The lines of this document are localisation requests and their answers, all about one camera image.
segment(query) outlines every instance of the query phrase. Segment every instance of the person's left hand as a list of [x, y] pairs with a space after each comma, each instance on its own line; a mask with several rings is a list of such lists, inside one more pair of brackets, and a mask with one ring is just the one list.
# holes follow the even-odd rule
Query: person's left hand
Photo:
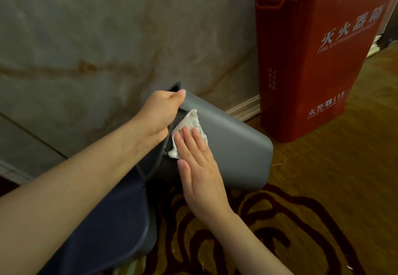
[[144, 106], [134, 117], [147, 134], [146, 142], [156, 146], [162, 142], [168, 134], [169, 126], [177, 115], [179, 106], [185, 99], [184, 89], [178, 92], [155, 91], [151, 94]]

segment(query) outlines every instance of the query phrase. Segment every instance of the red fire extinguisher box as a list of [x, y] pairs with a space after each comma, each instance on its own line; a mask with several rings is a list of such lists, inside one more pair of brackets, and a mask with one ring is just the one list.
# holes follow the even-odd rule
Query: red fire extinguisher box
[[390, 0], [255, 0], [261, 125], [291, 142], [344, 112]]

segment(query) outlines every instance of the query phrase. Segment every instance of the person's right arm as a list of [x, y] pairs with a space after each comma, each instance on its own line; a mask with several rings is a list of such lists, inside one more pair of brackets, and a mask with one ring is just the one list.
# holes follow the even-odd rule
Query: person's right arm
[[191, 134], [184, 127], [175, 142], [182, 157], [177, 163], [186, 202], [232, 256], [239, 272], [292, 275], [232, 211], [217, 163], [198, 130]]

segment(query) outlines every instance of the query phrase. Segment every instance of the yellow carpet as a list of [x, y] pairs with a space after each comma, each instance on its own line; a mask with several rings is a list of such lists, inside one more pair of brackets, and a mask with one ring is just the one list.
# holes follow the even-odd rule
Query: yellow carpet
[[[398, 44], [366, 60], [342, 116], [274, 146], [262, 192], [228, 191], [266, 246], [296, 275], [397, 274]], [[158, 213], [155, 248], [113, 274], [238, 274], [180, 187]]]

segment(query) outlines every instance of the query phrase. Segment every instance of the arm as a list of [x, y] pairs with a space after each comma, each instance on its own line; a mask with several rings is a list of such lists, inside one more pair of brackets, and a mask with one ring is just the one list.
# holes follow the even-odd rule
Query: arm
[[182, 129], [174, 139], [182, 159], [178, 160], [184, 197], [232, 256], [243, 275], [292, 275], [262, 243], [228, 204], [224, 184], [212, 153], [196, 128]]
[[185, 91], [153, 93], [131, 121], [1, 197], [2, 272], [36, 274], [97, 203], [166, 137], [184, 97]]

